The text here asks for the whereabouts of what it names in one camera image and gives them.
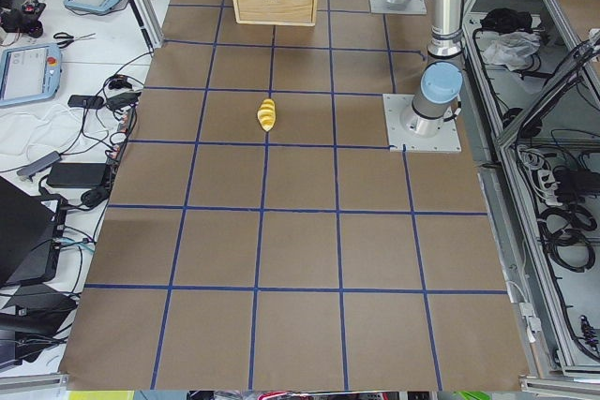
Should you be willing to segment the yellow toy bread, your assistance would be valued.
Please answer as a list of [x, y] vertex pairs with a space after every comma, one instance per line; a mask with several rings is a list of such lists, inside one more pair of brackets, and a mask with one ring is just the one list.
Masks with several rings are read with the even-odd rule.
[[257, 120], [264, 132], [268, 133], [273, 129], [277, 120], [277, 110], [276, 103], [272, 98], [262, 101], [257, 110]]

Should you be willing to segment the black scissors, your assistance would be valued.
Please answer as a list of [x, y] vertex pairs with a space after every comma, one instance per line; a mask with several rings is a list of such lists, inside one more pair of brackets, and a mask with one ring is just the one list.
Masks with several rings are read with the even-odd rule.
[[65, 49], [71, 44], [88, 39], [94, 39], [96, 37], [96, 33], [86, 34], [82, 36], [73, 36], [67, 32], [58, 32], [55, 33], [52, 38], [56, 41], [56, 45], [59, 49]]

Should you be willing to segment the black phone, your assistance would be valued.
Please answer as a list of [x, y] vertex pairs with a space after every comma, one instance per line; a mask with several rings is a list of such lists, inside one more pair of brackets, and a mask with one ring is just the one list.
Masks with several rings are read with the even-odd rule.
[[67, 101], [70, 108], [82, 108], [87, 110], [99, 110], [104, 106], [105, 99], [102, 96], [71, 95]]

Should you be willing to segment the white crumpled cloth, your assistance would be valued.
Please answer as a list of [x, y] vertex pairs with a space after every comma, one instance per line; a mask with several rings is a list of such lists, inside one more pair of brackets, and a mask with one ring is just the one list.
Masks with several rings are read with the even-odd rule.
[[510, 71], [526, 69], [541, 46], [541, 38], [533, 33], [513, 32], [498, 36], [483, 51], [485, 64], [504, 66]]

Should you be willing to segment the blue teach pendant near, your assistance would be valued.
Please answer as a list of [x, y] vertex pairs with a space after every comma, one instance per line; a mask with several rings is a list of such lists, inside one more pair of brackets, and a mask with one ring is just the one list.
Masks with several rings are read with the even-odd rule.
[[53, 98], [61, 79], [62, 53], [55, 43], [6, 49], [1, 55], [1, 107]]

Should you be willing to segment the black power adapter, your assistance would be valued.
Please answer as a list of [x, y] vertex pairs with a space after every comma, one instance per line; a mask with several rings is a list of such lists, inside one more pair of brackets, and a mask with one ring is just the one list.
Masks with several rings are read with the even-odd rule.
[[107, 165], [104, 163], [55, 163], [47, 184], [57, 188], [86, 188], [102, 184]]

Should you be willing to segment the black laptop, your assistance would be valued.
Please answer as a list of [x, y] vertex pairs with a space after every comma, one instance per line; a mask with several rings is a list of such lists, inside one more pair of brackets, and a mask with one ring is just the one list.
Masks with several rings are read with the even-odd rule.
[[1, 181], [1, 286], [28, 286], [55, 277], [67, 201], [58, 194], [30, 196]]

